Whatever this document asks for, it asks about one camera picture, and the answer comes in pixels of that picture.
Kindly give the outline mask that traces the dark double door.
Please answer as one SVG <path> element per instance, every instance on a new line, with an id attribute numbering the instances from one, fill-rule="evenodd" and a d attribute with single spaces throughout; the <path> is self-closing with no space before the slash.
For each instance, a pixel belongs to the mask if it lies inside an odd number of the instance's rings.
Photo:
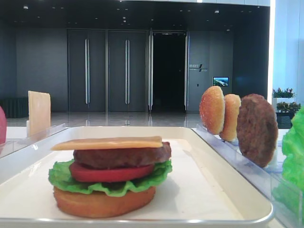
<path id="1" fill-rule="evenodd" d="M 70 111 L 105 111 L 105 32 L 68 31 Z"/>
<path id="2" fill-rule="evenodd" d="M 145 111 L 146 34 L 109 32 L 109 111 Z"/>

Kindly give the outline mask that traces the white rectangular tray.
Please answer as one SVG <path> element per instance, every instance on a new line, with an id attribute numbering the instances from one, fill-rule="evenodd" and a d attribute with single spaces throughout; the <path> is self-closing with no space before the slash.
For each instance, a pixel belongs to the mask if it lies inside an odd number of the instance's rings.
<path id="1" fill-rule="evenodd" d="M 51 151 L 79 138 L 161 136 L 172 148 L 173 170 L 152 202 L 111 219 L 61 212 L 48 182 L 55 162 L 72 151 Z M 182 127 L 72 127 L 0 160 L 3 228 L 266 228 L 274 207 L 192 129 Z"/>

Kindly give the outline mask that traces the flower planter box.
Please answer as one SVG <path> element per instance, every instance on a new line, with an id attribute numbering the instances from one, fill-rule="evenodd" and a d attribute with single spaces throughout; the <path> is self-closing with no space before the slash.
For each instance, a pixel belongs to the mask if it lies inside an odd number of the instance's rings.
<path id="1" fill-rule="evenodd" d="M 300 110 L 301 104 L 296 102 L 295 92 L 292 88 L 272 92 L 272 105 L 276 112 L 276 119 L 279 129 L 289 129 L 292 126 L 291 120 Z"/>

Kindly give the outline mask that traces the clear patty rack rail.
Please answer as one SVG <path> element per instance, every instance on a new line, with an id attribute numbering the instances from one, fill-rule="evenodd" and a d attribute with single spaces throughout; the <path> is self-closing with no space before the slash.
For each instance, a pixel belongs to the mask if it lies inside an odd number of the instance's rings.
<path id="1" fill-rule="evenodd" d="M 238 167 L 242 174 L 259 190 L 261 191 L 267 198 L 271 198 L 271 190 L 272 190 L 272 177 L 281 178 L 282 174 L 282 166 L 283 160 L 285 156 L 282 154 L 282 140 L 278 140 L 276 144 L 276 150 L 271 162 L 265 167 L 260 168 L 255 165 L 253 162 L 244 158 L 240 154 L 240 150 L 238 147 L 238 141 L 234 142 L 225 142 L 230 148 L 237 152 L 235 158 L 238 160 Z"/>

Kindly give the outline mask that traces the cheese slice on burger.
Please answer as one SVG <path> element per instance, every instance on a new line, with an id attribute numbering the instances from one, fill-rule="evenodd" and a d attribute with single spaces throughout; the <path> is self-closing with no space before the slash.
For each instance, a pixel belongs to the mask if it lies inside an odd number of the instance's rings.
<path id="1" fill-rule="evenodd" d="M 106 150 L 130 148 L 160 148 L 162 138 L 152 137 L 114 137 L 95 139 L 75 139 L 54 145 L 52 151 L 65 150 Z"/>

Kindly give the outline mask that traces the standing green lettuce leaf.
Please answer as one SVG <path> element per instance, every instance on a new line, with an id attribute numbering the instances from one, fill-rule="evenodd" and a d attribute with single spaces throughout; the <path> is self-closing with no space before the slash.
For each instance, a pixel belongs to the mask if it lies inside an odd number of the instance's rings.
<path id="1" fill-rule="evenodd" d="M 304 192 L 304 109 L 301 108 L 291 120 L 291 129 L 283 136 L 282 177 Z"/>

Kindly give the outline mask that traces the bun slice near tray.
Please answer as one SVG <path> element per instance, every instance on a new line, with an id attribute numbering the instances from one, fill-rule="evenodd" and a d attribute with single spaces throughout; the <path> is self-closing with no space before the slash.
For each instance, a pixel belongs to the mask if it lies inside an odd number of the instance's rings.
<path id="1" fill-rule="evenodd" d="M 219 134 L 224 127 L 225 100 L 219 86 L 209 87 L 202 95 L 199 104 L 199 114 L 202 124 L 213 134 Z"/>

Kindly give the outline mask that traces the standing brown meat patty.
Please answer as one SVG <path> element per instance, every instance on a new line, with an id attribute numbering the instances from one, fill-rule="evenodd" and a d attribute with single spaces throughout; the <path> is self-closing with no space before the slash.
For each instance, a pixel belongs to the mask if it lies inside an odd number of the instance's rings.
<path id="1" fill-rule="evenodd" d="M 259 167 L 266 167 L 274 156 L 277 138 L 278 125 L 273 106 L 261 95 L 244 96 L 237 118 L 241 154 Z"/>

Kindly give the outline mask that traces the tomato slice in burger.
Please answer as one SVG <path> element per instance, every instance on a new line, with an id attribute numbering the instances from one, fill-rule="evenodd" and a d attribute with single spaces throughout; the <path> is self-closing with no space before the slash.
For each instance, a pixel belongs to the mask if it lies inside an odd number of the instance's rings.
<path id="1" fill-rule="evenodd" d="M 74 162 L 69 166 L 71 176 L 80 182 L 122 182 L 148 176 L 154 171 L 154 164 L 141 167 L 118 169 L 91 169 Z"/>

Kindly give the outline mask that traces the standing red tomato slice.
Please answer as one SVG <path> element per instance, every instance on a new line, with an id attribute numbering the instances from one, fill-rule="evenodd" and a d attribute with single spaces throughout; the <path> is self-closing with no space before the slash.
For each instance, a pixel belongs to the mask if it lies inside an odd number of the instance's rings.
<path id="1" fill-rule="evenodd" d="M 7 119 L 2 107 L 0 107 L 0 144 L 6 142 L 6 134 L 7 134 Z"/>

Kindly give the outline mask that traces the clear bun rack rail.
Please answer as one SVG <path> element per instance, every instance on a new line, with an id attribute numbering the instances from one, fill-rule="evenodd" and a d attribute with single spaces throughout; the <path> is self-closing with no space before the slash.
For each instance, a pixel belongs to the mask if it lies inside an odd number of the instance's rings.
<path id="1" fill-rule="evenodd" d="M 195 131 L 217 152 L 234 151 L 234 153 L 240 153 L 238 140 L 233 140 L 232 142 L 222 140 L 219 135 L 211 134 L 207 128 L 200 123 L 196 125 Z"/>

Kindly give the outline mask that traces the meat patty in burger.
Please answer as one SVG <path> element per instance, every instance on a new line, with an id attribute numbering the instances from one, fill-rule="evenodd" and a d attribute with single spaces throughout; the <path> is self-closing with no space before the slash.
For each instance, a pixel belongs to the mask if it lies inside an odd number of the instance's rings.
<path id="1" fill-rule="evenodd" d="M 94 169 L 140 167 L 169 160 L 171 146 L 164 142 L 159 148 L 75 150 L 73 156 L 75 162 Z"/>

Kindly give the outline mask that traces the wall mounted display screen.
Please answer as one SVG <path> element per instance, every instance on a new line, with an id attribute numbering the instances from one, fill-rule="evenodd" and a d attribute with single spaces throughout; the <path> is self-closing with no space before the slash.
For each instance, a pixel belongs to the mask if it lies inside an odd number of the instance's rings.
<path id="1" fill-rule="evenodd" d="M 213 77 L 213 86 L 228 87 L 228 77 Z"/>

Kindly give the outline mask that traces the bottom bun of burger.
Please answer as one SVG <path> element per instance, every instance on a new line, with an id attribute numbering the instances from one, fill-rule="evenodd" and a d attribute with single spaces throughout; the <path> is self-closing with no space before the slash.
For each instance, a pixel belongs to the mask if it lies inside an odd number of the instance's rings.
<path id="1" fill-rule="evenodd" d="M 82 194 L 54 188 L 54 198 L 62 212 L 91 219 L 116 217 L 140 209 L 152 201 L 155 193 L 156 188 L 150 187 L 138 193 L 128 191 L 122 197 L 110 197 L 100 191 Z"/>

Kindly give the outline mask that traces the lettuce leaf in burger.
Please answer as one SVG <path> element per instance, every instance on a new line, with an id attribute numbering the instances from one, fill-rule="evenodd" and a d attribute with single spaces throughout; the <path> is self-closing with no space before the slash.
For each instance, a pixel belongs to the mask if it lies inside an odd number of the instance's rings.
<path id="1" fill-rule="evenodd" d="M 72 162 L 73 160 L 55 162 L 53 167 L 48 171 L 48 181 L 60 190 L 86 195 L 93 192 L 102 192 L 110 197 L 122 197 L 128 192 L 139 193 L 150 187 L 160 185 L 167 179 L 167 175 L 172 172 L 171 160 L 168 160 L 157 163 L 151 174 L 139 179 L 114 183 L 85 183 L 72 178 L 69 170 Z"/>

